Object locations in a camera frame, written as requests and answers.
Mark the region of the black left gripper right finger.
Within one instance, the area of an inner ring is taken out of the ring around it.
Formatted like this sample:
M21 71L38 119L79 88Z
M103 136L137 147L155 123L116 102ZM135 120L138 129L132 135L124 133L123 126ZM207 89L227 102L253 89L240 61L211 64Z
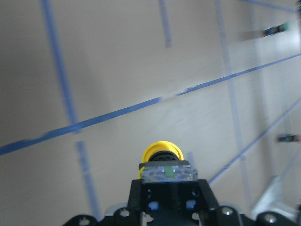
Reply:
M185 225L216 226L219 204L205 179L185 183Z

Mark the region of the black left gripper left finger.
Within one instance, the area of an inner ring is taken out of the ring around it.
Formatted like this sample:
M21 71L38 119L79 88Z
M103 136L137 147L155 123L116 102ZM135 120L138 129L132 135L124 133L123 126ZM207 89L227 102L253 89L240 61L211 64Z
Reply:
M127 226L147 226L149 224L151 210L148 196L148 188L145 187L142 180L135 179L131 182L127 202L127 210L129 211Z

